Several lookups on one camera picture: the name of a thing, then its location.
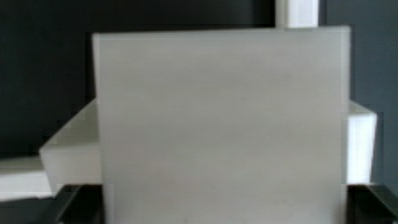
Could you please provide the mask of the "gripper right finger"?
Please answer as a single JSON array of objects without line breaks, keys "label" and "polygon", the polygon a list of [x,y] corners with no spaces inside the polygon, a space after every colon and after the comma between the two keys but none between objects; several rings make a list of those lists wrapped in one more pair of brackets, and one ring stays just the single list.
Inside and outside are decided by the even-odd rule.
[{"label": "gripper right finger", "polygon": [[344,224],[398,224],[398,196],[384,185],[346,187]]}]

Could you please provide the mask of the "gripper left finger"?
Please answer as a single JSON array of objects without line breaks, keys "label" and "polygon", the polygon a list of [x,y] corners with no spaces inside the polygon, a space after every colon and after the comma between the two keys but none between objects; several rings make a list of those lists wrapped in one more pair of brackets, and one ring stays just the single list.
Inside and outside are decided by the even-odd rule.
[{"label": "gripper left finger", "polygon": [[106,224],[101,185],[64,185],[33,224]]}]

